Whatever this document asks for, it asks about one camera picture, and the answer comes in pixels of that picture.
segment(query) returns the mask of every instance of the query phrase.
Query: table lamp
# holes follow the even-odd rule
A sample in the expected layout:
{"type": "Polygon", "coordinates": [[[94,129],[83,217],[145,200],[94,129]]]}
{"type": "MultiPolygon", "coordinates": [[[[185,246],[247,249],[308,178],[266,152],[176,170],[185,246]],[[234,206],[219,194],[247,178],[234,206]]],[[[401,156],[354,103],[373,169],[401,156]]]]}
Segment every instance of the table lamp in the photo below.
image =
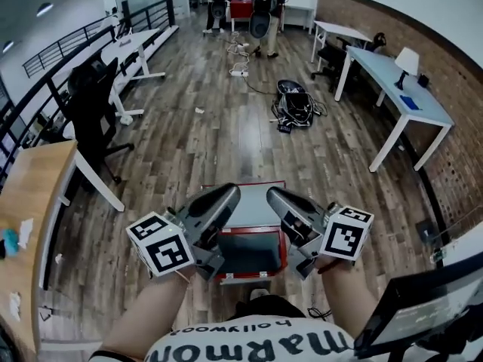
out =
{"type": "Polygon", "coordinates": [[[395,60],[395,64],[397,67],[402,69],[401,78],[394,83],[394,85],[399,89],[402,90],[402,82],[405,79],[406,75],[417,75],[417,68],[420,64],[420,56],[410,48],[404,47],[399,56],[395,60]]]}

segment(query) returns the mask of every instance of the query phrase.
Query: lampshade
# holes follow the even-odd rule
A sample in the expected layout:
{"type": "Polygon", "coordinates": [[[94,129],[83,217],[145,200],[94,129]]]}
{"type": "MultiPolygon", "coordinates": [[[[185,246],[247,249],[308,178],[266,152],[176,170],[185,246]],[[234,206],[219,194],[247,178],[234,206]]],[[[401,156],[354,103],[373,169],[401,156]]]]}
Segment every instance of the lampshade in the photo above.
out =
{"type": "Polygon", "coordinates": [[[417,69],[420,65],[420,56],[410,48],[404,47],[395,60],[395,64],[408,74],[417,75],[417,69]]]}
{"type": "Polygon", "coordinates": [[[9,40],[7,41],[4,46],[3,46],[3,51],[2,53],[4,54],[5,52],[7,52],[8,50],[10,50],[12,47],[14,46],[14,43],[12,42],[12,40],[9,40]]]}
{"type": "Polygon", "coordinates": [[[42,4],[38,10],[37,10],[37,17],[39,16],[42,16],[43,14],[46,14],[47,12],[49,12],[52,8],[54,7],[54,5],[52,3],[44,3],[42,4]]]}

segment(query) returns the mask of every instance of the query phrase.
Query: black pants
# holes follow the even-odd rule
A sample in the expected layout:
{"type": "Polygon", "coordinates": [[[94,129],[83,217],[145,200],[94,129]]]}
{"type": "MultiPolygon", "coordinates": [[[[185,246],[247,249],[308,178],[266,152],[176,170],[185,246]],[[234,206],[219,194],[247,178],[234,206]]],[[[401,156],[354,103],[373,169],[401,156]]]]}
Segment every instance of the black pants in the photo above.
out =
{"type": "Polygon", "coordinates": [[[287,318],[306,317],[301,310],[277,295],[265,295],[248,303],[237,303],[235,316],[230,320],[249,315],[273,315],[287,318]]]}
{"type": "MultiPolygon", "coordinates": [[[[206,29],[212,29],[214,25],[214,17],[213,17],[213,3],[208,3],[208,22],[206,23],[206,29]]],[[[225,29],[226,26],[226,14],[223,16],[223,19],[220,19],[220,28],[225,29]]]]}

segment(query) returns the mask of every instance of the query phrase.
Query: beige pants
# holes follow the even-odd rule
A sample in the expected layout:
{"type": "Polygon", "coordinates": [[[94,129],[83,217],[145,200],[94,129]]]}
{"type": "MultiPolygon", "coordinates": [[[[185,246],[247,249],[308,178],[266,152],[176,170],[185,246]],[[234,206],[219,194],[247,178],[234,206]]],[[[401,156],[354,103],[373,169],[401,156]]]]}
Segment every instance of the beige pants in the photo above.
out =
{"type": "Polygon", "coordinates": [[[273,55],[277,52],[277,32],[278,32],[278,22],[280,21],[279,18],[272,16],[272,20],[270,20],[270,28],[268,36],[262,39],[254,39],[254,46],[261,47],[262,52],[265,48],[266,43],[268,42],[268,50],[267,55],[273,55]]]}

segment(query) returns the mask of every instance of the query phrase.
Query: white marker cube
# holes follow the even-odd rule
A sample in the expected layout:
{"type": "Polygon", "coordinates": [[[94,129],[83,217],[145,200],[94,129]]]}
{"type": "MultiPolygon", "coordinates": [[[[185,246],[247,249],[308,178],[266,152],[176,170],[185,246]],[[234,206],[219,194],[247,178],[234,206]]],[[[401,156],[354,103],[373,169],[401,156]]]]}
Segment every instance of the white marker cube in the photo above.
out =
{"type": "Polygon", "coordinates": [[[195,262],[183,231],[156,212],[126,228],[139,257],[155,276],[162,276],[195,262]]]}
{"type": "Polygon", "coordinates": [[[373,221],[373,214],[354,207],[342,207],[329,219],[320,253],[357,260],[373,221]]]}

